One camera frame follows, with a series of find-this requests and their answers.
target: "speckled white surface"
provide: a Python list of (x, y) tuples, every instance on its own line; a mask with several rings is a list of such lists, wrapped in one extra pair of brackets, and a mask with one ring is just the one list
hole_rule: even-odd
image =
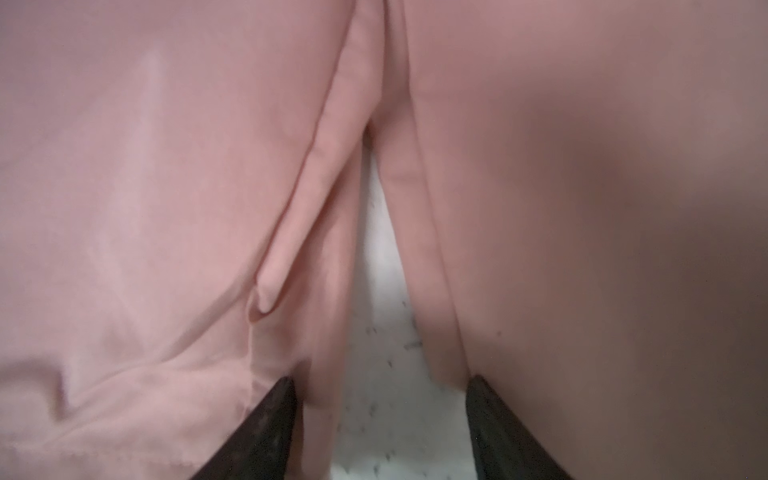
[(429, 379), (392, 224), (363, 169), (344, 410), (333, 480), (474, 480), (461, 393)]

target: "pink fabric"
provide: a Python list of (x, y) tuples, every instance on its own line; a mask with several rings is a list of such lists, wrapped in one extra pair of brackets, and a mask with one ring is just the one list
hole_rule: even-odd
[(0, 5), (0, 476), (327, 475), (370, 123), (433, 376), (577, 480), (768, 472), (768, 7)]

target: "pink cloth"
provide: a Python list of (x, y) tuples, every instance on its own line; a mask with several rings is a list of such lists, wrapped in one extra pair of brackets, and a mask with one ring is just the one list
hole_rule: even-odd
[(0, 5), (0, 477), (327, 475), (360, 137), (433, 376), (577, 480), (768, 473), (768, 5)]

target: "pink garment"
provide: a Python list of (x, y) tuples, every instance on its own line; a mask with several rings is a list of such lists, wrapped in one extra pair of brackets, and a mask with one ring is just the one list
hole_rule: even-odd
[(327, 475), (371, 126), (433, 376), (576, 480), (768, 475), (768, 5), (0, 5), (0, 477)]

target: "black speck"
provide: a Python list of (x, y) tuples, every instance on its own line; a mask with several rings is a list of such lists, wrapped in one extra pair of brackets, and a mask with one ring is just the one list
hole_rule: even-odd
[(416, 340), (415, 342), (406, 343), (405, 345), (402, 346), (402, 348), (406, 350), (420, 349), (422, 348), (422, 345), (423, 343), (421, 340)]

